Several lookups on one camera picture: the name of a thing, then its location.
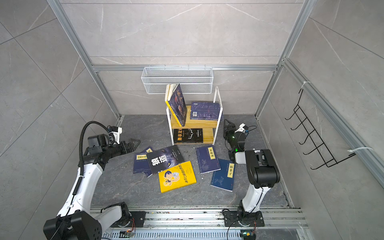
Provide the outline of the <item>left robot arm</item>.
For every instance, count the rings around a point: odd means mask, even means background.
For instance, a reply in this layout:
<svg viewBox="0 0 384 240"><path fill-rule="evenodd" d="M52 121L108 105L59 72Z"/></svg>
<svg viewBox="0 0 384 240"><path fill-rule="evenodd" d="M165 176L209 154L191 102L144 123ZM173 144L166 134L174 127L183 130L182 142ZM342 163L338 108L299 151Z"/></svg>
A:
<svg viewBox="0 0 384 240"><path fill-rule="evenodd" d="M48 240L100 240L112 225L126 227L133 223L125 202L104 207L95 217L91 215L91 202L109 160L134 152L140 143L136 139L116 142L107 135L88 138L89 146L80 150L77 180L71 193L57 216L43 227Z"/></svg>

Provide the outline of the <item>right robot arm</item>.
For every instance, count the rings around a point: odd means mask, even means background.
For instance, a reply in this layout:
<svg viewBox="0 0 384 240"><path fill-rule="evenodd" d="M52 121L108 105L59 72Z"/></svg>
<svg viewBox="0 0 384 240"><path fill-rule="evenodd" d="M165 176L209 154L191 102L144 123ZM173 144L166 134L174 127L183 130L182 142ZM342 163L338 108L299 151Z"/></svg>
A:
<svg viewBox="0 0 384 240"><path fill-rule="evenodd" d="M250 183L237 210L222 211L227 227L263 227L265 223L260 211L261 203L268 191L281 180L276 161L269 149L245 149L245 141L250 131L245 124L237 127L231 121L224 120L223 137L230 145L229 158L234 164L246 166Z"/></svg>

